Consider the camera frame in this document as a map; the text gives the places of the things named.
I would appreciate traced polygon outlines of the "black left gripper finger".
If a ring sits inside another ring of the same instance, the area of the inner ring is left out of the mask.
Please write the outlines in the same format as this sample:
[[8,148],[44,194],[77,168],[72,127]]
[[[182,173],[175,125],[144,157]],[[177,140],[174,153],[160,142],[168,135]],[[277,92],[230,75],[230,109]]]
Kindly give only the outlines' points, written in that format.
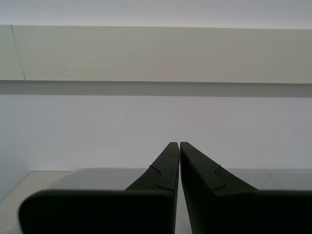
[[172,234],[179,147],[169,143],[124,190],[42,190],[18,211],[24,234]]
[[259,190],[188,142],[180,144],[181,181],[194,234],[309,234],[310,191]]

